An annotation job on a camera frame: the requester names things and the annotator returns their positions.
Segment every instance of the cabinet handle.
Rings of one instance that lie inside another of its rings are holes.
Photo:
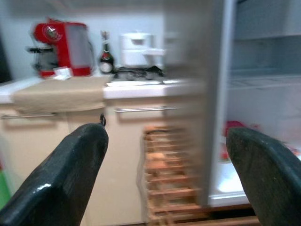
[[[1,119],[27,119],[27,118],[44,118],[44,117],[53,117],[56,116],[56,113],[43,113],[43,114],[16,114],[16,115],[7,115],[3,114],[0,116]]]
[[[132,108],[132,109],[120,109],[116,108],[116,113],[125,113],[125,112],[154,112],[154,111],[169,111],[169,110],[176,110],[179,109],[178,107],[147,107],[147,108]]]

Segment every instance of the wine bottle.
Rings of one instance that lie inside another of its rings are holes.
[[[109,48],[109,33],[101,31],[103,38],[103,51],[99,59],[99,69],[101,73],[108,74],[114,71],[114,57],[110,53]]]

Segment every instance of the green object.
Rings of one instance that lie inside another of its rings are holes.
[[[3,171],[0,170],[0,209],[9,201],[10,193],[6,180],[3,174]]]

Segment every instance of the wooden rack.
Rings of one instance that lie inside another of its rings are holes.
[[[199,175],[191,162],[193,143],[176,127],[145,127],[144,173],[149,226],[260,225],[254,217],[211,220],[212,209],[198,205]]]

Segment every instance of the stovetop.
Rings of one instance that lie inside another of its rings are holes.
[[[116,70],[111,80],[114,86],[125,85],[153,85],[160,84],[166,80],[165,74],[156,66],[150,68],[125,68]]]

